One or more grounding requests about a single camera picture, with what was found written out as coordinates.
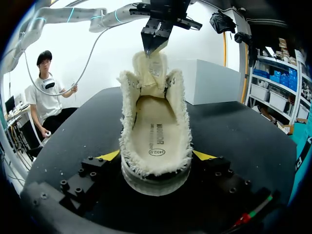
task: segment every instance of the computer monitor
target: computer monitor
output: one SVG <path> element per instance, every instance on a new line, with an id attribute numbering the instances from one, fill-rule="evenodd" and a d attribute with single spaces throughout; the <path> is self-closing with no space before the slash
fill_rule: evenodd
<path id="1" fill-rule="evenodd" d="M 6 112 L 9 113 L 10 111 L 13 111 L 14 107 L 15 107 L 14 96 L 11 96 L 9 100 L 7 100 L 5 103 Z"/>

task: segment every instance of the controller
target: controller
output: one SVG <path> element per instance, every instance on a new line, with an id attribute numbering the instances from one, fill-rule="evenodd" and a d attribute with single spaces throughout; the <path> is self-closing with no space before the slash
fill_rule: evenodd
<path id="1" fill-rule="evenodd" d="M 45 133 L 45 136 L 46 137 L 50 137 L 50 135 L 51 135 L 51 132 L 49 131 L 48 133 Z"/>

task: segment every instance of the shoe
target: shoe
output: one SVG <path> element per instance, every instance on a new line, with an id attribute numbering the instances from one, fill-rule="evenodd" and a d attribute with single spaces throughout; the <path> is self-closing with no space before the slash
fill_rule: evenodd
<path id="1" fill-rule="evenodd" d="M 144 52 L 133 58 L 135 74 L 125 71 L 119 82 L 123 96 L 121 169 L 136 191 L 161 196 L 186 181 L 192 158 L 189 115 L 180 70 L 166 75 L 167 58 Z"/>

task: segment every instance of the frayed canvas edge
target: frayed canvas edge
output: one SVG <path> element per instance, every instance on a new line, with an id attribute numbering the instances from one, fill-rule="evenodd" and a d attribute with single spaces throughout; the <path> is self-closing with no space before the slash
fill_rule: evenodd
<path id="1" fill-rule="evenodd" d="M 141 177 L 148 176 L 150 174 L 154 174 L 155 176 L 160 176 L 164 173 L 171 173 L 171 172 L 177 172 L 179 170 L 185 169 L 189 164 L 190 160 L 192 158 L 192 147 L 190 145 L 191 140 L 192 140 L 192 134 L 191 130 L 189 127 L 189 115 L 187 113 L 187 106 L 184 101 L 184 95 L 185 95 L 185 90 L 184 90 L 184 85 L 183 85 L 183 77 L 182 77 L 182 72 L 179 70 L 173 70 L 169 75 L 172 75 L 173 73 L 180 72 L 177 84 L 179 84 L 181 87 L 181 112 L 179 115 L 182 115 L 184 121 L 179 121 L 180 125 L 183 126 L 184 131 L 187 133 L 187 137 L 183 137 L 181 140 L 180 144 L 183 145 L 185 144 L 186 150 L 184 156 L 181 158 L 181 162 L 179 165 L 175 166 L 170 166 L 162 168 L 162 170 L 159 171 L 154 171 L 151 170 L 148 165 L 143 163 L 141 160 L 141 157 L 135 152 L 133 149 L 133 144 L 130 139 L 131 131 L 132 131 L 132 125 L 133 125 L 133 118 L 132 118 L 132 110 L 131 110 L 131 98 L 130 98 L 130 86 L 128 85 L 128 77 L 136 77 L 133 73 L 124 71 L 120 74 L 120 77 L 118 78 L 118 81 L 121 83 L 121 90 L 122 90 L 122 96 L 123 96 L 123 107 L 122 107 L 122 113 L 124 115 L 124 119 L 121 119 L 121 123 L 123 125 L 123 131 L 121 133 L 121 138 L 119 139 L 119 144 L 120 144 L 120 150 L 121 150 L 121 155 L 125 158 L 125 161 L 128 163 L 129 167 L 131 170 L 133 170 L 135 173 L 140 175 Z"/>

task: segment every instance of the green light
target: green light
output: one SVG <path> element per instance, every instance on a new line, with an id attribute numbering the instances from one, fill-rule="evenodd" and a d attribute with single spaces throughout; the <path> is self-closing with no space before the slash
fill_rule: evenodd
<path id="1" fill-rule="evenodd" d="M 254 211 L 251 211 L 251 212 L 249 213 L 250 218 L 253 218 L 255 215 L 256 215 L 256 213 L 255 213 Z"/>

